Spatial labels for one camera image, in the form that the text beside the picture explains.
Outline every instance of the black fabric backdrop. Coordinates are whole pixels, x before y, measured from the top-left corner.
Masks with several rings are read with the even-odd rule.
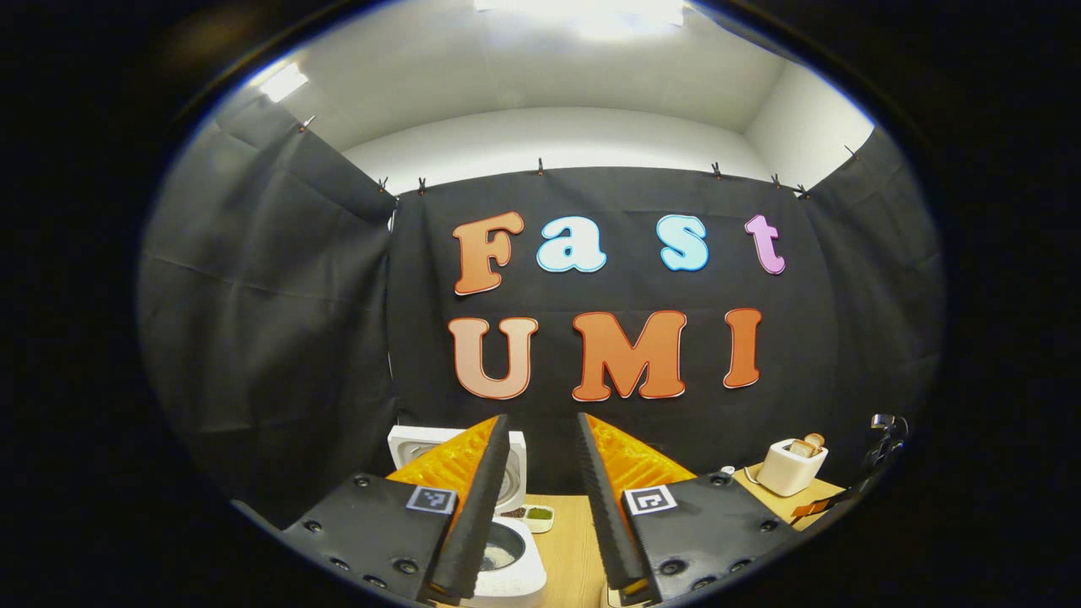
[[[937,362],[944,320],[943,277],[933,224],[896,146],[876,131],[852,159],[798,200],[772,183],[663,169],[587,168],[494,175],[402,195],[395,219],[387,322],[403,423],[464,427],[507,413],[525,432],[529,489],[580,492],[572,449],[574,414],[586,411],[652,445],[692,471],[760,462],[785,437],[825,435],[820,476],[856,480],[876,412],[911,415]],[[461,224],[517,211],[511,259],[493,291],[458,296]],[[671,272],[655,233],[666,214],[706,226],[709,262]],[[765,215],[779,233],[780,275],[758,262],[744,224]],[[537,265],[540,228],[583,215],[601,232],[606,264],[596,273],[549,273]],[[759,381],[721,384],[731,357],[724,315],[762,313]],[[582,375],[582,338],[572,327],[587,312],[611,312],[632,342],[656,310],[688,316],[681,340],[683,395],[583,404],[571,397]],[[446,323],[477,317],[489,376],[507,370],[501,319],[535,318],[532,378],[509,400],[468,393],[454,372]]]
[[[146,228],[147,372],[197,464],[275,525],[386,451],[393,206],[249,92],[178,157]]]

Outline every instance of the ceiling light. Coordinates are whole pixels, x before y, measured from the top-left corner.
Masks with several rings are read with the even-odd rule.
[[[264,82],[259,91],[270,97],[271,102],[280,102],[307,81],[308,77],[301,74],[301,68],[296,67],[296,64],[289,64]]]
[[[473,0],[477,11],[515,11],[538,17],[630,14],[683,25],[683,0]]]

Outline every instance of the white appliance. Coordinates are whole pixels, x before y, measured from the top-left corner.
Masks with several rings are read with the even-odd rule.
[[[462,428],[396,425],[387,435],[395,467],[405,466],[424,452],[446,441]],[[484,561],[477,574],[471,598],[461,605],[470,608],[533,608],[544,599],[548,574],[540,561],[533,533],[522,521],[498,517],[525,503],[525,436],[510,432],[507,470],[496,499]]]
[[[822,448],[817,454],[805,458],[786,450],[796,439],[784,439],[770,446],[765,462],[758,472],[758,483],[775,494],[790,497],[811,485],[829,450]]]

